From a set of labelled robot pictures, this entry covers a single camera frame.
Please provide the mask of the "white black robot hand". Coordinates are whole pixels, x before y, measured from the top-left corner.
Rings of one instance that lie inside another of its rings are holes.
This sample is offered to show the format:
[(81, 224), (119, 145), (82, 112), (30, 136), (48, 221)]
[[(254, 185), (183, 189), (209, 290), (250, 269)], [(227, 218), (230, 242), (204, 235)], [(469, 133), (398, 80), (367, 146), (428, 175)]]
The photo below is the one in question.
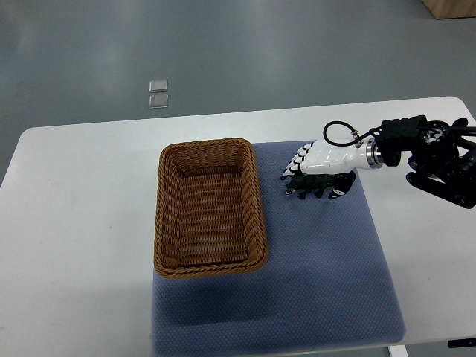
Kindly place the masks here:
[(329, 191), (328, 200), (333, 200), (347, 195), (356, 180), (357, 169), (374, 170), (383, 164), (372, 138), (349, 147), (338, 147), (320, 140), (303, 145), (286, 166), (281, 179), (291, 181), (295, 176), (336, 175), (334, 185), (326, 189)]

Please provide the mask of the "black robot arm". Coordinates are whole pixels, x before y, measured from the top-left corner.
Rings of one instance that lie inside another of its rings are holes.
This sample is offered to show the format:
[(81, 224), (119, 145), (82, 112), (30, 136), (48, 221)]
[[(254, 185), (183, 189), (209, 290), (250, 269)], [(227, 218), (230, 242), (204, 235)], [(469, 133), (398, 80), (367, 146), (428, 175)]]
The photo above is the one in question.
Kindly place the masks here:
[(376, 147), (389, 167), (409, 152), (406, 175), (413, 187), (466, 209), (475, 206), (475, 128), (467, 118), (452, 125), (425, 115), (385, 120), (373, 133)]

